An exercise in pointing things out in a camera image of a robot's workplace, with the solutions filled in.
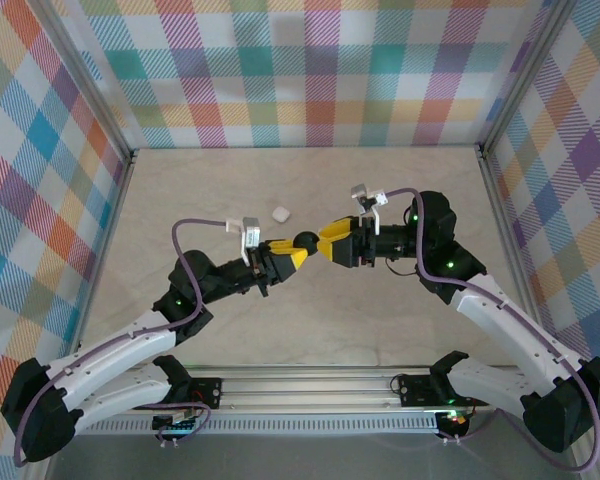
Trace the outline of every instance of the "marble floor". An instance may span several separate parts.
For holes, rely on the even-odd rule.
[[[456,238],[476,254],[514,299],[482,177],[472,148],[324,148],[146,150],[137,159],[83,337],[88,345],[151,308],[168,287],[176,255],[171,225],[183,217],[255,216],[261,239],[293,238],[355,214],[349,191],[366,183],[439,190],[458,216]],[[396,197],[383,223],[401,223],[410,204]],[[285,224],[271,213],[291,211]],[[184,250],[217,264],[239,256],[239,239],[223,229],[184,226]],[[412,271],[413,260],[394,263]],[[174,349],[185,364],[427,365],[452,350],[509,364],[470,320],[429,294],[417,277],[384,264],[346,269],[321,255],[293,278],[211,304],[213,321]]]

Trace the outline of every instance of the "colorful plaid backdrop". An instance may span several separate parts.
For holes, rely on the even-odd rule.
[[[551,0],[54,3],[129,143],[163,148],[474,143]]]
[[[27,4],[0,1],[0,404],[19,362],[66,351],[122,166]],[[0,416],[0,480],[12,449]]]
[[[600,356],[600,0],[581,0],[496,148],[542,320]]]

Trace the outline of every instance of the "small white block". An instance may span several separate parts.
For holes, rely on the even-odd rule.
[[[284,223],[291,216],[291,212],[284,207],[277,207],[273,211],[273,219],[278,223]]]

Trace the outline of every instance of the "plaid wall panel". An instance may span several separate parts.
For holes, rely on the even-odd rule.
[[[475,143],[550,3],[55,0],[152,148]]]
[[[544,325],[600,356],[600,0],[581,0],[496,148]]]
[[[24,0],[0,0],[0,404],[19,362],[65,354],[122,161]],[[0,416],[0,480],[16,477]]]

